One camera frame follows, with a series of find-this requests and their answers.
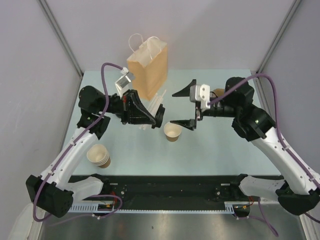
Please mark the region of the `single brown paper cup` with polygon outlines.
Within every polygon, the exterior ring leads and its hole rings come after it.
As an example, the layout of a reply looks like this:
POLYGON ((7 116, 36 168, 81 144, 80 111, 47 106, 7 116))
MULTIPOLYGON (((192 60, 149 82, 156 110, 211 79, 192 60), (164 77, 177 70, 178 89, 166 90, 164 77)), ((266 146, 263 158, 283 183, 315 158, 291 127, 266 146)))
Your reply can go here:
POLYGON ((179 139, 179 136, 182 133, 182 127, 180 125, 167 122, 163 128, 166 139, 169 142, 175 142, 179 139))

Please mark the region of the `stack of brown paper cups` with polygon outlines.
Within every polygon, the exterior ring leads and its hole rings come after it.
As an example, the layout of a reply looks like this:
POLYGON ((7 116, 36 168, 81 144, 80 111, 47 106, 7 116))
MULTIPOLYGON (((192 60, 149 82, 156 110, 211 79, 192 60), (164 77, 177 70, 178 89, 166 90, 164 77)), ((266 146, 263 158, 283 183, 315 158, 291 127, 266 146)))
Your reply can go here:
POLYGON ((111 164, 110 154, 102 144, 93 145, 86 154, 87 159, 99 168, 107 168, 111 164))

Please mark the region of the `black plastic cup lid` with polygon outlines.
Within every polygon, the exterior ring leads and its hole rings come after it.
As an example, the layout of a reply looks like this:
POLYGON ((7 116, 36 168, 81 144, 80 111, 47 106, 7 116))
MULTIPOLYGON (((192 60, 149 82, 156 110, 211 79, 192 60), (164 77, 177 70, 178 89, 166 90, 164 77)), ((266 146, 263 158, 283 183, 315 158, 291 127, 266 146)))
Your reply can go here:
POLYGON ((158 110, 155 114, 155 122, 156 122, 156 127, 159 128, 162 125, 163 122, 163 117, 164 117, 164 113, 165 113, 165 108, 163 106, 163 104, 161 103, 158 107, 158 110))

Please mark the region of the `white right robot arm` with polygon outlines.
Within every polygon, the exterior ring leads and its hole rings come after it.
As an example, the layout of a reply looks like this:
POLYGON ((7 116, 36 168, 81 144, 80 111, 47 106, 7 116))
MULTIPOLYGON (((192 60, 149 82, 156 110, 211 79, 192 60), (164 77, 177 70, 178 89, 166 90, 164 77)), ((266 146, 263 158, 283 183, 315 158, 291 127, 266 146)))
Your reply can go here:
POLYGON ((173 123, 193 131, 204 117, 232 118, 231 126, 237 135, 264 153, 283 178, 271 180, 240 174, 230 184, 231 196, 237 201, 247 196, 265 198, 277 201, 293 215, 306 214, 320 202, 320 175, 291 149, 278 121, 253 104, 254 93, 243 77, 229 78, 223 95, 216 97, 209 85, 197 84, 194 79, 172 94, 174 98, 188 97, 195 104, 194 118, 173 123))

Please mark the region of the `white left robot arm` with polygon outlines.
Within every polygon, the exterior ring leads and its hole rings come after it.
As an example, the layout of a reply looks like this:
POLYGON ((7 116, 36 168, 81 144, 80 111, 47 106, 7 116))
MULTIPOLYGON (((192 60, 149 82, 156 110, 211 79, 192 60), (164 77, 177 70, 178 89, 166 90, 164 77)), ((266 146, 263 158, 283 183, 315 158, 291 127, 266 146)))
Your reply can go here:
POLYGON ((39 176, 30 175, 26 180, 33 207, 57 218, 63 217, 75 202, 92 196, 105 200, 110 196, 111 188, 99 174, 69 182, 84 155, 106 132, 111 120, 106 113, 116 115, 124 125, 150 125, 153 129, 161 127, 165 113, 160 104, 152 115, 134 89, 119 96, 90 85, 80 90, 78 106, 81 117, 69 143, 39 176))

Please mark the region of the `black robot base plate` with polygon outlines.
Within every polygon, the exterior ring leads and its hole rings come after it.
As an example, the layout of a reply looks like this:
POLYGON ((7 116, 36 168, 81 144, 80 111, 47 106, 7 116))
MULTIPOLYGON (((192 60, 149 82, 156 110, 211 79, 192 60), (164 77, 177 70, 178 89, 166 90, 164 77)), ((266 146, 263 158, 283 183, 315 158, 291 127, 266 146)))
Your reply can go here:
POLYGON ((226 202, 254 202, 231 185, 236 175, 143 176, 102 175, 106 183, 98 200, 107 194, 122 199, 122 210, 210 211, 222 210, 226 202))

